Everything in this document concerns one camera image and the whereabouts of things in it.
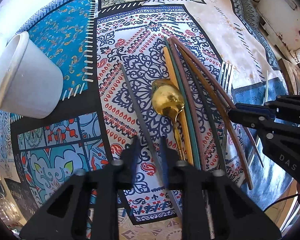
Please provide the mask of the light brown wooden chopstick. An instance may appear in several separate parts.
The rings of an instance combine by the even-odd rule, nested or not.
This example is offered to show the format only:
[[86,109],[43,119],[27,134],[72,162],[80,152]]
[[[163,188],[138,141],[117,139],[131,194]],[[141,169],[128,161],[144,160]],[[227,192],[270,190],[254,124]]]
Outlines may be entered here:
[[217,89],[222,96],[228,97],[222,87],[219,85],[219,83],[216,81],[216,79],[211,75],[211,73],[204,67],[204,65],[184,46],[177,45],[177,48],[179,52],[183,55],[185,61],[189,64],[191,70],[195,73],[195,76],[199,79],[199,81],[204,86],[205,90],[209,94],[210,98],[212,99],[213,103],[215,104],[215,107],[217,111],[219,112],[220,116],[222,117],[224,124],[226,126],[226,129],[230,133],[230,137],[232,138],[232,142],[234,143],[235,149],[238,153],[240,162],[243,167],[243,172],[248,184],[248,188],[250,190],[253,189],[253,181],[251,179],[249,166],[247,163],[247,159],[245,157],[245,153],[243,151],[243,147],[239,143],[239,139],[237,137],[237,134],[232,126],[232,123],[228,117],[228,114],[226,113],[225,107],[223,106],[222,101],[218,98],[218,96],[215,94],[214,89],[209,85],[206,78],[203,76],[202,72],[205,74],[205,76],[209,79],[209,81],[213,84],[214,88]]

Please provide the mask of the yellow chopstick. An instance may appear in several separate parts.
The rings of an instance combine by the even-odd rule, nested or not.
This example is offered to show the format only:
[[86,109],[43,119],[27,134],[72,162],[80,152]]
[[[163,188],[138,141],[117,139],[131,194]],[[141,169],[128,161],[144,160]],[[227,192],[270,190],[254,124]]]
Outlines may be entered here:
[[[182,152],[182,159],[187,159],[187,161],[193,165],[193,156],[192,156],[192,147],[191,147],[191,141],[190,141],[190,135],[189,135],[189,129],[187,126],[187,122],[186,122],[186,115],[184,112],[184,108],[185,108],[185,100],[179,90],[179,86],[178,86],[178,81],[177,81],[177,77],[175,74],[175,70],[174,70],[174,66],[172,63],[172,59],[170,56],[170,53],[168,51],[167,47],[163,48],[164,50],[164,56],[165,56],[165,61],[166,61],[166,66],[168,69],[168,73],[170,76],[170,80],[171,83],[174,86],[174,93],[175,93],[175,98],[176,100],[174,100],[173,105],[177,108],[177,115],[174,116],[172,118],[173,120],[173,127],[174,127],[174,135],[175,135],[175,140],[177,142],[178,145],[178,150],[180,152]],[[184,136],[184,144],[185,144],[185,149],[186,149],[186,154],[184,154],[183,150],[182,150],[182,146],[181,146],[181,135],[180,133],[177,131],[177,117],[179,117],[180,123],[181,123],[181,128],[182,128],[182,132],[183,132],[183,136]]]

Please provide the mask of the dark brown wooden chopstick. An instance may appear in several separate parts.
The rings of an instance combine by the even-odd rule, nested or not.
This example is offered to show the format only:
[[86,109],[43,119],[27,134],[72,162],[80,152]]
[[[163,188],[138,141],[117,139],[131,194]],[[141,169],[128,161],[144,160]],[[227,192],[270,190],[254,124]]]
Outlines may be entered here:
[[176,37],[171,37],[168,39],[169,43],[171,43],[171,49],[174,50],[175,47],[178,48],[178,51],[183,56],[185,62],[190,67],[195,74],[195,77],[201,82],[204,86],[205,90],[209,94],[210,98],[212,99],[217,111],[219,111],[220,116],[222,117],[225,127],[230,133],[230,137],[235,145],[237,153],[239,155],[241,164],[246,172],[248,172],[248,162],[243,153],[243,150],[239,146],[239,142],[237,136],[234,132],[232,123],[236,123],[235,121],[230,121],[228,113],[226,112],[227,108],[236,109],[234,103],[228,97],[228,94],[224,91],[218,81],[211,75],[211,73],[205,68],[205,66],[194,56],[194,54],[185,47]]

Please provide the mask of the green chopstick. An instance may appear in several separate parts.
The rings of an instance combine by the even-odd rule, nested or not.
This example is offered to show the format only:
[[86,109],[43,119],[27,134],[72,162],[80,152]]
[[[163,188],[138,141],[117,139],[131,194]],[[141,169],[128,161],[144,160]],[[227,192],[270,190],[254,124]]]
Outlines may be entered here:
[[194,167],[200,170],[201,166],[200,166],[199,150],[198,150],[192,116],[191,116],[189,104],[187,102],[185,89],[167,38],[164,38],[164,42],[166,46],[164,48],[164,55],[165,55],[166,66],[168,69],[170,80],[173,82],[173,84],[176,87],[178,87],[185,100],[185,108],[184,111],[181,113],[180,123],[183,130],[187,160]]

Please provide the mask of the gold metal spoon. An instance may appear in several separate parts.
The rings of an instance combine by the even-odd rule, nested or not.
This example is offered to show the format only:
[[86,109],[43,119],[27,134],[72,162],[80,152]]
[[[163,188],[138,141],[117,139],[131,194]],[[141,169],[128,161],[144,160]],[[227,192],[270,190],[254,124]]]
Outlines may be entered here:
[[177,108],[173,105],[174,100],[176,100],[175,98],[176,95],[173,89],[174,86],[169,79],[157,79],[154,80],[152,83],[152,98],[151,98],[152,106],[158,115],[169,118],[172,122],[172,126],[173,126],[172,118],[177,115]]

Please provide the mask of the silver metal fork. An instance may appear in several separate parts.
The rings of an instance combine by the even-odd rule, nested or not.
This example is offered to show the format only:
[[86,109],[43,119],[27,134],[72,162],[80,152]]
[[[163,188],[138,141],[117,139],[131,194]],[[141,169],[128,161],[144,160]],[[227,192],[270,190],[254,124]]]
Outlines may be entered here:
[[[224,89],[226,93],[228,92],[228,88],[229,88],[231,70],[232,70],[232,66],[230,66],[230,63],[223,61],[221,66],[221,71],[219,74],[219,84],[221,85],[221,87]],[[220,94],[220,92],[217,92],[217,96],[222,101],[225,110],[227,111],[229,109],[229,104],[227,103],[225,98]],[[226,126],[224,125],[223,135],[221,140],[221,147],[224,153],[226,152],[227,136],[228,136],[228,131],[226,129]]]

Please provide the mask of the white ceramic utensil cup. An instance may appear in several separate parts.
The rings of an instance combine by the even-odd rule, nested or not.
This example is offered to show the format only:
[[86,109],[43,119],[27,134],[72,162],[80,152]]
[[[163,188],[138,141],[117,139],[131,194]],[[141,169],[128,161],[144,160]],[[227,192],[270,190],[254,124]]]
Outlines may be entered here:
[[28,32],[10,40],[0,57],[0,111],[43,119],[57,106],[63,74]]

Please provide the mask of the patterned patchwork table mat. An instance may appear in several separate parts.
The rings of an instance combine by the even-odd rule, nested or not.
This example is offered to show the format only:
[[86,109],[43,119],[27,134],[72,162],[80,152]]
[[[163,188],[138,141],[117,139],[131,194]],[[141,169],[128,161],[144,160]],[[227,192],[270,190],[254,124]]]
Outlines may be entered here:
[[0,111],[0,174],[23,217],[77,169],[104,168],[138,136],[136,177],[119,193],[119,238],[180,239],[181,192],[165,189],[140,122],[155,147],[166,137],[176,149],[171,121],[151,103],[153,81],[169,78],[164,38],[178,38],[216,80],[229,62],[234,101],[285,94],[274,54],[240,10],[239,0],[4,0],[0,37],[28,32],[63,74],[46,119]]

